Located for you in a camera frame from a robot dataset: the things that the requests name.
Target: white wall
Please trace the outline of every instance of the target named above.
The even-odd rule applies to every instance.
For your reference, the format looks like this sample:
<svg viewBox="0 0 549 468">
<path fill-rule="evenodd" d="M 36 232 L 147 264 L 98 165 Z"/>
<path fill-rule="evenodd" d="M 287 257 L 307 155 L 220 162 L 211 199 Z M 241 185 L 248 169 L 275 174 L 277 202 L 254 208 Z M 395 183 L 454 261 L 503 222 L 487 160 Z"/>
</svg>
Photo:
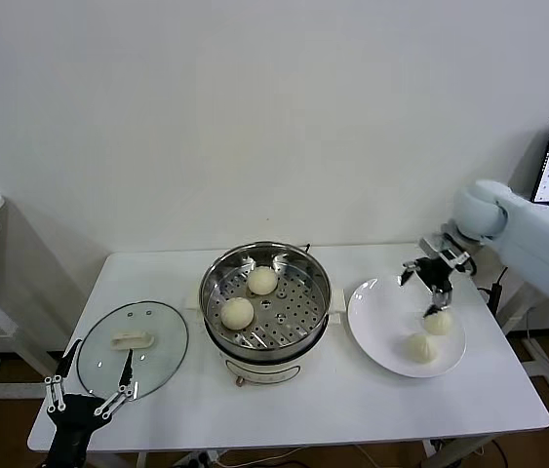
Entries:
<svg viewBox="0 0 549 468">
<path fill-rule="evenodd" d="M 84 294 L 112 251 L 413 241 L 548 128 L 549 0 L 0 1 L 0 192 Z"/>
</svg>

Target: robotic arm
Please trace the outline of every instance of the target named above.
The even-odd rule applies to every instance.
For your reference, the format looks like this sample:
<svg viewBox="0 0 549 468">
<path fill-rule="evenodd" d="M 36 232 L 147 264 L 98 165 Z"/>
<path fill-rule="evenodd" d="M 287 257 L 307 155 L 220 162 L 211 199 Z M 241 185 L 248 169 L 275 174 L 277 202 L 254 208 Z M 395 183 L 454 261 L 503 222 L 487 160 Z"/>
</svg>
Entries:
<svg viewBox="0 0 549 468">
<path fill-rule="evenodd" d="M 112 414 L 133 396 L 132 359 L 129 350 L 117 391 L 104 400 L 91 395 L 64 393 L 63 380 L 74 360 L 78 339 L 61 359 L 56 374 L 44 379 L 49 405 L 47 413 L 56 425 L 56 434 L 41 468 L 82 468 L 92 434 L 111 421 Z"/>
<path fill-rule="evenodd" d="M 478 180 L 456 194 L 451 226 L 455 228 L 451 233 L 453 236 L 444 232 L 422 239 L 420 246 L 429 258 L 419 258 L 413 262 L 413 271 L 433 292 L 433 304 L 438 300 L 440 285 L 428 279 L 437 274 L 441 278 L 442 271 L 443 277 L 446 272 L 449 277 L 454 268 L 462 269 L 467 263 L 468 255 L 459 257 L 457 254 L 466 254 L 458 241 L 490 247 L 498 253 L 504 265 L 517 271 L 526 282 L 549 296 L 548 206 L 535 205 L 499 182 Z M 407 271 L 411 269 L 410 262 L 404 266 L 406 270 L 401 278 L 406 280 Z"/>
</svg>

